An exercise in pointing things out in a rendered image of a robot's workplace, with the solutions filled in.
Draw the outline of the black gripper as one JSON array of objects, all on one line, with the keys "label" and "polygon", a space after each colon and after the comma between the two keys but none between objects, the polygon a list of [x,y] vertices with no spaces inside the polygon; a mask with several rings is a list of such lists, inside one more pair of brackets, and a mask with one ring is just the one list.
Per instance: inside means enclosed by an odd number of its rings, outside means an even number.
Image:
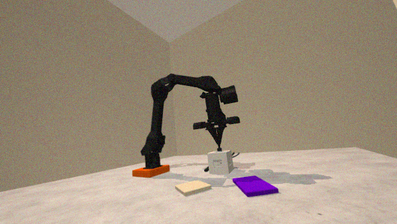
[{"label": "black gripper", "polygon": [[[214,138],[216,144],[221,144],[221,139],[223,135],[223,131],[225,129],[226,124],[235,124],[235,123],[240,123],[240,119],[238,116],[233,116],[233,117],[228,117],[226,120],[223,120],[222,115],[221,115],[221,108],[220,105],[216,106],[209,106],[206,107],[206,112],[208,116],[207,123],[206,122],[197,122],[193,124],[193,129],[204,129],[209,131],[209,133],[212,135]],[[220,121],[217,123],[217,121]],[[212,123],[214,122],[214,123]],[[215,127],[215,125],[218,125],[218,127]],[[217,132],[216,132],[217,130]]]}]

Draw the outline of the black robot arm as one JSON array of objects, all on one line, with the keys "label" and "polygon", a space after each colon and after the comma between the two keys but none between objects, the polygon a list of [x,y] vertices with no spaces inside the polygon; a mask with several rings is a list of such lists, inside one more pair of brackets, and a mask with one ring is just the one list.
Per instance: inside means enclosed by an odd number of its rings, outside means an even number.
[{"label": "black robot arm", "polygon": [[[166,84],[168,85],[165,86]],[[141,155],[145,156],[146,162],[146,167],[143,169],[154,169],[162,166],[160,165],[159,153],[161,153],[165,144],[165,136],[162,135],[164,101],[168,92],[176,84],[197,87],[208,92],[202,92],[200,95],[201,98],[205,98],[206,107],[220,105],[219,98],[223,104],[238,102],[235,85],[221,88],[212,76],[191,77],[169,74],[154,82],[151,85],[151,96],[153,98],[151,130],[146,138],[144,148],[141,150]]]}]

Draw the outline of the purple flat rectangular block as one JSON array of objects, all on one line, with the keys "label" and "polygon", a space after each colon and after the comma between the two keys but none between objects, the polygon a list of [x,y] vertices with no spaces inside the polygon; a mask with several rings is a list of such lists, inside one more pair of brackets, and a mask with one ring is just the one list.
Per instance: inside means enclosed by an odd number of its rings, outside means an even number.
[{"label": "purple flat rectangular block", "polygon": [[278,188],[257,176],[233,178],[233,183],[244,192],[247,197],[279,193]]}]

